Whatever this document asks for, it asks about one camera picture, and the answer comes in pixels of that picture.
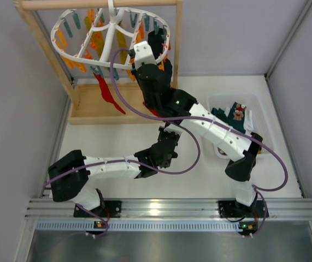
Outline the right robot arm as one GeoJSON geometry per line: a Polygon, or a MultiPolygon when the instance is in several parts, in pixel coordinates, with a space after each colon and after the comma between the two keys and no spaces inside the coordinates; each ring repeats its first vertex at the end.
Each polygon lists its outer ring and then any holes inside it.
{"type": "Polygon", "coordinates": [[[160,128],[157,147],[175,148],[183,131],[196,133],[207,139],[229,156],[225,174],[235,190],[235,207],[228,214],[246,215],[253,211],[257,193],[251,183],[251,171],[261,149],[262,137],[246,135],[229,126],[207,111],[195,97],[170,86],[169,71],[155,64],[142,63],[132,74],[142,91],[145,106],[165,121],[160,128]]]}

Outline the red sock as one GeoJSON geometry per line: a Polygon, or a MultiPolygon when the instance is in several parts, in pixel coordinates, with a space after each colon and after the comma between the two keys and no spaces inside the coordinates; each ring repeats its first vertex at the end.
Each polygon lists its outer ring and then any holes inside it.
{"type": "Polygon", "coordinates": [[[143,101],[143,105],[155,116],[161,118],[162,115],[159,113],[157,104],[154,102],[143,101]]]}
{"type": "Polygon", "coordinates": [[[94,77],[96,78],[96,80],[98,81],[99,83],[99,87],[100,87],[100,90],[101,90],[101,95],[102,95],[102,98],[107,102],[107,103],[110,103],[110,104],[113,104],[113,106],[115,107],[116,110],[118,110],[119,112],[121,112],[122,114],[126,114],[126,112],[124,111],[124,109],[115,101],[109,87],[108,87],[108,84],[106,83],[105,79],[102,78],[101,75],[98,75],[96,73],[93,74],[94,77]]]}

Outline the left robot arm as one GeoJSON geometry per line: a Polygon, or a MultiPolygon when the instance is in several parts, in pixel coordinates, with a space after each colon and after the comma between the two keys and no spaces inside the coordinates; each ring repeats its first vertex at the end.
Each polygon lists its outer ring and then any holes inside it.
{"type": "Polygon", "coordinates": [[[72,201],[86,210],[103,207],[98,183],[106,178],[148,178],[159,169],[170,167],[178,157],[175,148],[181,129],[165,124],[159,127],[157,142],[133,155],[121,158],[99,158],[73,150],[48,168],[54,202],[72,201]]]}

